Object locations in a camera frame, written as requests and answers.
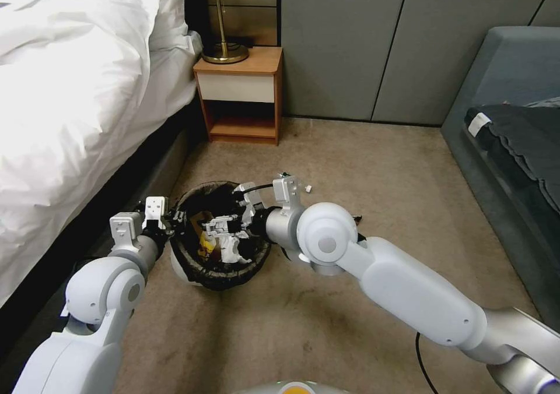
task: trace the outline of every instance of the lamp stem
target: lamp stem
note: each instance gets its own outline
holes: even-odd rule
[[[222,0],[216,0],[216,9],[218,10],[218,22],[222,39],[222,55],[223,57],[228,57],[228,43],[226,42],[226,34],[223,32]]]

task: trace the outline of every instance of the gray sofa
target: gray sofa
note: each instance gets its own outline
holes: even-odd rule
[[[441,129],[483,212],[543,321],[560,331],[560,280],[539,217],[520,209],[499,170],[466,133],[470,107],[526,105],[560,96],[560,28],[491,29]]]

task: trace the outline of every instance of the brass lamp base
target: brass lamp base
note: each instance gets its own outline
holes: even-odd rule
[[[247,50],[247,47],[236,43],[228,43],[227,52],[223,51],[221,43],[216,43],[213,47],[206,48],[202,52],[202,59],[214,64],[237,63],[248,57],[249,50]]]

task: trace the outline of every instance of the table lamp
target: table lamp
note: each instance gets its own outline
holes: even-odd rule
[[[222,0],[216,0],[216,10],[218,11],[218,23],[220,24],[220,43],[204,49],[202,58],[215,64],[231,64],[246,59],[249,56],[247,47],[226,41],[226,35],[223,32]]]

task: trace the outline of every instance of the orange button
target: orange button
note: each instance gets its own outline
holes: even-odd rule
[[[310,386],[303,382],[289,382],[279,391],[280,394],[315,394]]]

